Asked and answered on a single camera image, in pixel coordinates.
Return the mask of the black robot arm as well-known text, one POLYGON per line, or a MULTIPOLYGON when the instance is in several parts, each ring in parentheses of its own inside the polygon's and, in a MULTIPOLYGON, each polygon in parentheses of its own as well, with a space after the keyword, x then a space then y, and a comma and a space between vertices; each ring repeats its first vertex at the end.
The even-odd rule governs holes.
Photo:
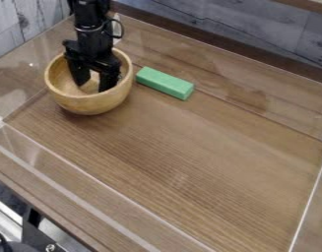
POLYGON ((76 40, 65 39, 64 58, 73 82, 81 87, 90 79, 90 72, 99 74, 99 92, 111 89, 120 79, 120 60, 113 54, 112 22, 108 16, 111 0, 68 0, 74 16, 76 40))

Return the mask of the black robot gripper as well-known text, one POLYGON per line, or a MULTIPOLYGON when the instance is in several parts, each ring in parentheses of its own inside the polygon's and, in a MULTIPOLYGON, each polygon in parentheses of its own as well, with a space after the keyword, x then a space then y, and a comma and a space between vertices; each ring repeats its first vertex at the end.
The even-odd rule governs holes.
POLYGON ((109 90, 120 80, 120 60, 113 54, 109 31, 77 31, 76 39, 65 39, 64 58, 77 87, 90 79, 89 71, 100 74, 99 92, 109 90))

